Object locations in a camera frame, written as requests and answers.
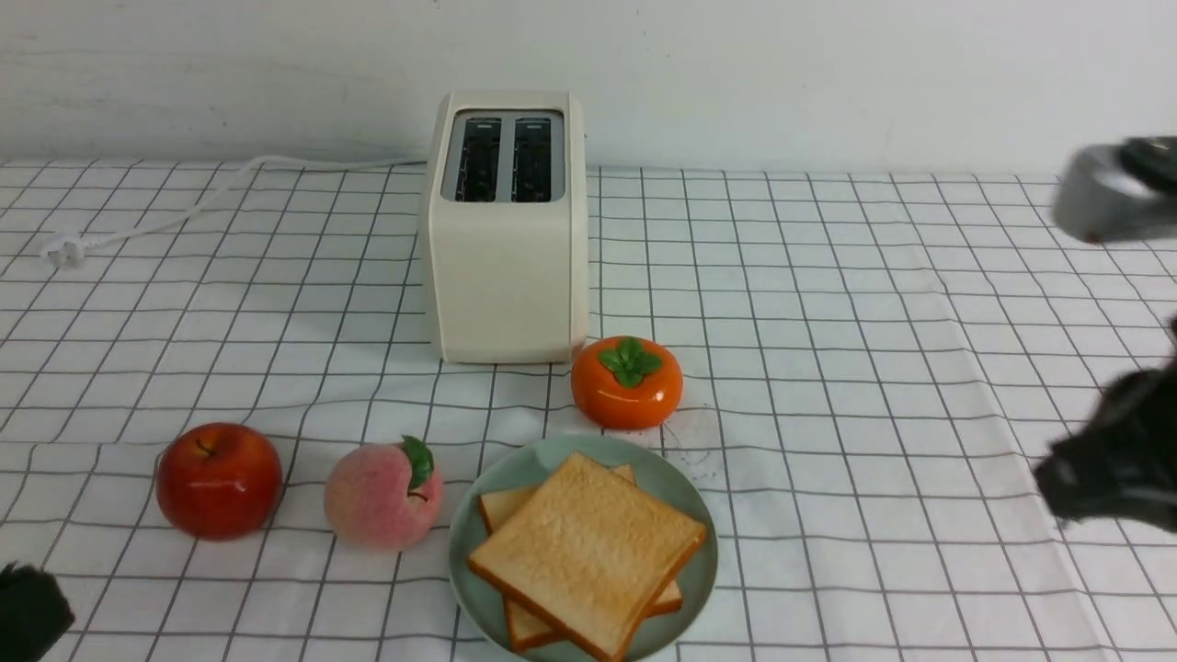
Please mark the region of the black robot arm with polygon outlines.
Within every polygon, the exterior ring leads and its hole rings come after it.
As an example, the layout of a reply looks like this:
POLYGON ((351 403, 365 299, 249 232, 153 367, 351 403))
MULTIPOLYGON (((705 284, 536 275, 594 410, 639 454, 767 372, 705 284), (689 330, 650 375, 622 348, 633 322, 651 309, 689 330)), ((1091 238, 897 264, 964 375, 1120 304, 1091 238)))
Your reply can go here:
POLYGON ((54 574, 27 563, 1 571, 1 658, 40 661, 74 624, 54 574))

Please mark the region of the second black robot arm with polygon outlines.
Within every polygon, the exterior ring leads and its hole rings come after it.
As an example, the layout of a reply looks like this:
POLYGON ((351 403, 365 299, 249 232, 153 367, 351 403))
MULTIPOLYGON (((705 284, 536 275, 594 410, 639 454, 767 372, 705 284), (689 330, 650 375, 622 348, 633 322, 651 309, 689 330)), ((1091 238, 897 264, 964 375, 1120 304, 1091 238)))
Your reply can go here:
POLYGON ((1110 380, 1088 422, 1048 445, 1033 479, 1062 522, 1176 531, 1176 358, 1110 380))

